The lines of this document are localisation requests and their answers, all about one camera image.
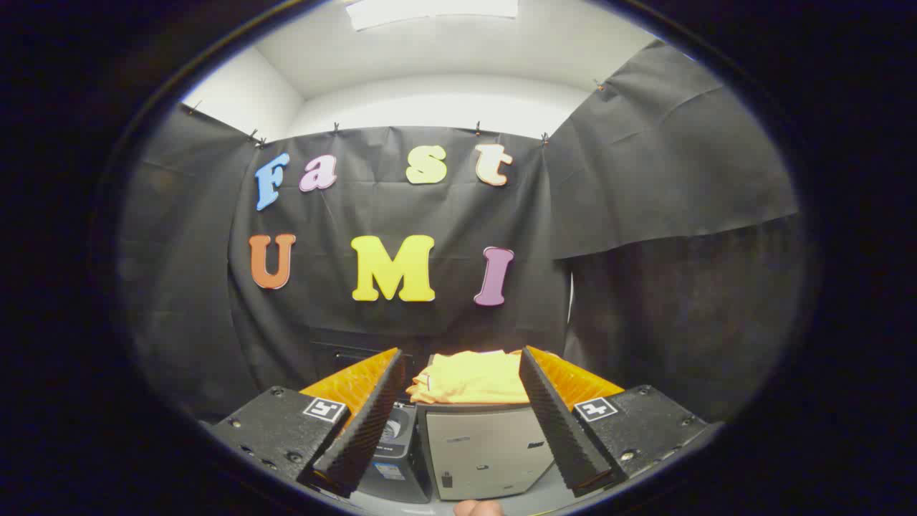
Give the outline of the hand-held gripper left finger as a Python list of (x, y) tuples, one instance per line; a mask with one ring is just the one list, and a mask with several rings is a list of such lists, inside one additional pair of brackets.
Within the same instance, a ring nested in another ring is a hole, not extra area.
[(403, 351), (384, 350), (301, 390), (272, 386), (208, 430), (253, 467), (349, 497), (369, 467), (404, 378)]

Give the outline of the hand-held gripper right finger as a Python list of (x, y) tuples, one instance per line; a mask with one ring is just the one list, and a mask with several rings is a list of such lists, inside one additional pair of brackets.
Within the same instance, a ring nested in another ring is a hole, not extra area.
[(711, 425), (655, 386), (621, 388), (527, 346), (519, 378), (574, 496), (644, 476), (711, 436)]

